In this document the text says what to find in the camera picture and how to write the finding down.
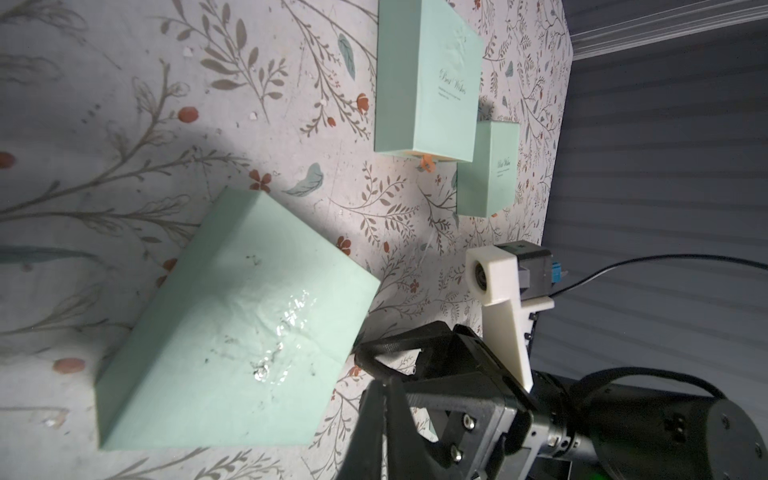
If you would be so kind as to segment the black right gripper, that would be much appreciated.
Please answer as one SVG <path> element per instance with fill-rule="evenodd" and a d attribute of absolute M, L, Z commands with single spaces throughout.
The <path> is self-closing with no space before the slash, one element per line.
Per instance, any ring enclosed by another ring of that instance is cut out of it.
<path fill-rule="evenodd" d="M 568 479 L 560 408 L 525 391 L 464 325 L 359 344 L 373 378 L 353 432 L 356 479 Z"/>

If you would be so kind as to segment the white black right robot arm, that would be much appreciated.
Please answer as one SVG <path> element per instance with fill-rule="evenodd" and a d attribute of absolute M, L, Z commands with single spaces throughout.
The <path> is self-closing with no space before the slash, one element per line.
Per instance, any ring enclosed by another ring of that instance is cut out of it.
<path fill-rule="evenodd" d="M 763 479 L 767 446 L 737 404 L 675 372 L 620 367 L 525 390 L 466 326 L 360 344 L 371 384 L 342 479 Z"/>

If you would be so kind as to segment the mint green drawer jewelry box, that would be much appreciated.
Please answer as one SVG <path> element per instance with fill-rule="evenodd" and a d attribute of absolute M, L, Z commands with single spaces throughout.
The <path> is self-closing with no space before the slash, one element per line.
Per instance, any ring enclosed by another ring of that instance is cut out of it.
<path fill-rule="evenodd" d="M 224 190 L 96 383 L 100 447 L 310 443 L 378 288 L 268 194 Z"/>

